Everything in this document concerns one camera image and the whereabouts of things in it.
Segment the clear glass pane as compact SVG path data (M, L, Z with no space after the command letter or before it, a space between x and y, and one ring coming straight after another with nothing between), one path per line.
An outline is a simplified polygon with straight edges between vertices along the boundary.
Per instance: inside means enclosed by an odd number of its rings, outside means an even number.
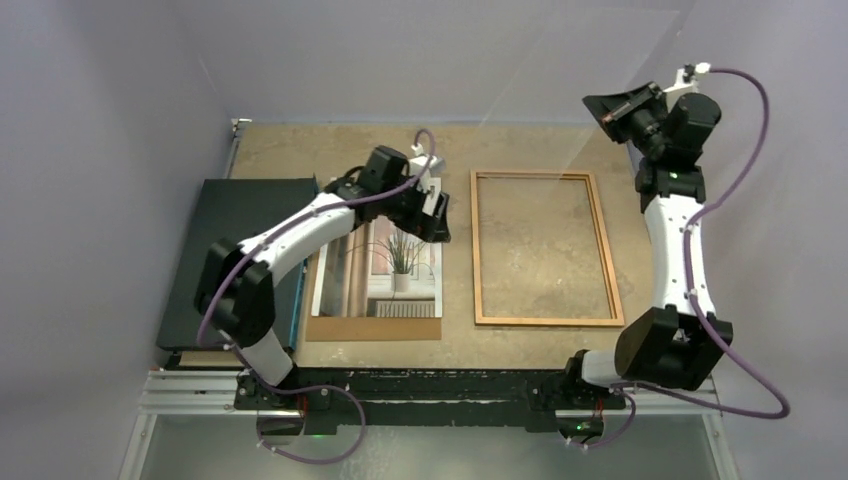
M670 5L563 2L508 69L479 125L579 127L587 142L597 123L582 100L647 83L686 10Z

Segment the plant photo print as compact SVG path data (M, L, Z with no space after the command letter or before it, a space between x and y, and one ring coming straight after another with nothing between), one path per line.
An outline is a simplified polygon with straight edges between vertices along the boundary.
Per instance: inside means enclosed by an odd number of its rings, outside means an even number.
M443 316L443 245L379 216L319 251L310 313L318 317Z

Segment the orange wooden picture frame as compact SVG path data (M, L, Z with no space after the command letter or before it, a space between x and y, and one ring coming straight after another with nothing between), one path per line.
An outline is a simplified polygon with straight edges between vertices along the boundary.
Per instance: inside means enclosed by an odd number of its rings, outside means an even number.
M476 325L625 326L593 173L472 171L470 205Z

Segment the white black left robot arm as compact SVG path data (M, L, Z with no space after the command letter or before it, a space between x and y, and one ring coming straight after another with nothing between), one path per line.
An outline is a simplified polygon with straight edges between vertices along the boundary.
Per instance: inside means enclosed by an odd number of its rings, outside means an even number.
M443 158L413 147L413 157L384 145L365 164L330 181L305 207L270 229L237 243L215 242L207 252L194 304L208 329L221 333L261 379L259 395L272 408L297 399L295 368L273 331L275 289L313 253L379 217L426 243L447 243L449 194L433 182Z

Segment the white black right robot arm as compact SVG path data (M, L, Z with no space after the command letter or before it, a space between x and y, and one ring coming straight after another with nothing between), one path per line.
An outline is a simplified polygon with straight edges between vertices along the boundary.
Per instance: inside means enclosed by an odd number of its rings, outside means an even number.
M721 120L720 106L693 89L670 95L654 82L587 95L582 103L610 140L640 155L634 184L652 248L653 294L613 350L574 355L569 364L576 371L564 376L561 392L584 407L601 388L626 382L694 391L734 335L716 315L701 246L706 186L697 162Z

